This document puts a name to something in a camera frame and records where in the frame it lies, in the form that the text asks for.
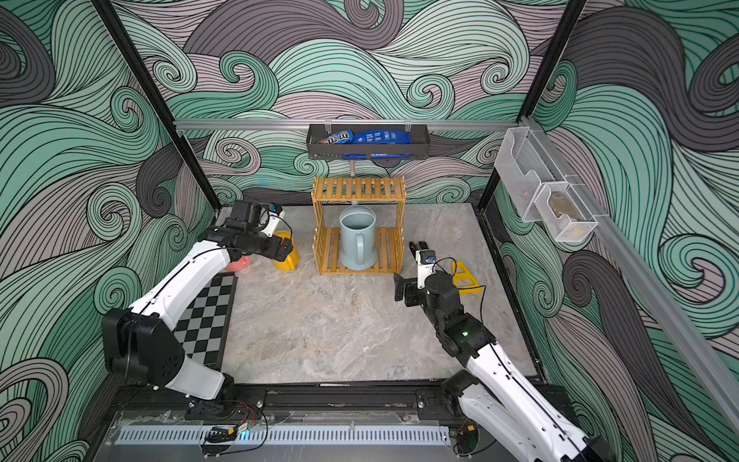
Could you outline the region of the pink watering can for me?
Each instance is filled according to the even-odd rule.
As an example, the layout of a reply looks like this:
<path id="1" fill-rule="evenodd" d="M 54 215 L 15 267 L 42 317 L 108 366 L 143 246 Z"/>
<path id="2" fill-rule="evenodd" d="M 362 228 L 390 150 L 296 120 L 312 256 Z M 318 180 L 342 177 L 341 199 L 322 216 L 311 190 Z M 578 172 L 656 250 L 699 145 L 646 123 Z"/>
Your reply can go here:
<path id="1" fill-rule="evenodd" d="M 226 273 L 238 273 L 238 271 L 248 268 L 251 264 L 252 260 L 250 256 L 242 256 L 239 260 L 228 264 L 224 271 Z"/>

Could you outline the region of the light blue watering can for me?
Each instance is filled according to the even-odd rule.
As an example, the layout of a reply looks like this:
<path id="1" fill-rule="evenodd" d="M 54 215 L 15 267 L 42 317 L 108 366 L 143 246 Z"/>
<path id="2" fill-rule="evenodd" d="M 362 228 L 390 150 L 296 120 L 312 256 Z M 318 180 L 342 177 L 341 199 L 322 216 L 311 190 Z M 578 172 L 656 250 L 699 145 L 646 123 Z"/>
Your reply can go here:
<path id="1" fill-rule="evenodd" d="M 375 212 L 358 200 L 340 213 L 340 262 L 351 271 L 367 271 L 377 262 Z"/>

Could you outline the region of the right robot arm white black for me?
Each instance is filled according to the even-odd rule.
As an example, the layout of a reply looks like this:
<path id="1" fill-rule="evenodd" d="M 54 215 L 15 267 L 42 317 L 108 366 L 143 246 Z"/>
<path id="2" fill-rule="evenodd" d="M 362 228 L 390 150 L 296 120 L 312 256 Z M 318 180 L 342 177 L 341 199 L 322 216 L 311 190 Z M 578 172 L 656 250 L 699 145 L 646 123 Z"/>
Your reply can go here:
<path id="1" fill-rule="evenodd" d="M 481 425 L 519 461 L 616 461 L 610 444 L 589 437 L 558 411 L 510 360 L 482 321 L 465 311 L 448 273 L 424 283 L 397 273 L 395 299 L 413 294 L 443 350 L 462 366 L 444 382 L 451 411 Z"/>

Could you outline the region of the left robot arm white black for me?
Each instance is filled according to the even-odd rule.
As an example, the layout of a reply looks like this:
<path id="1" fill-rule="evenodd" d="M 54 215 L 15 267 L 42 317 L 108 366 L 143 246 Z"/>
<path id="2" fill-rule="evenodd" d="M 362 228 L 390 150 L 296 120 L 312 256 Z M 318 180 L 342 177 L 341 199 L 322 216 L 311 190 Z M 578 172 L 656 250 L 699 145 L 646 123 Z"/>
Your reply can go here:
<path id="1" fill-rule="evenodd" d="M 236 201 L 225 222 L 207 228 L 148 293 L 129 307 L 104 315 L 107 371 L 200 400 L 216 400 L 226 376 L 188 357 L 174 329 L 200 291 L 229 264 L 253 254 L 277 262 L 287 259 L 293 242 L 275 234 L 284 217 L 279 205 Z"/>

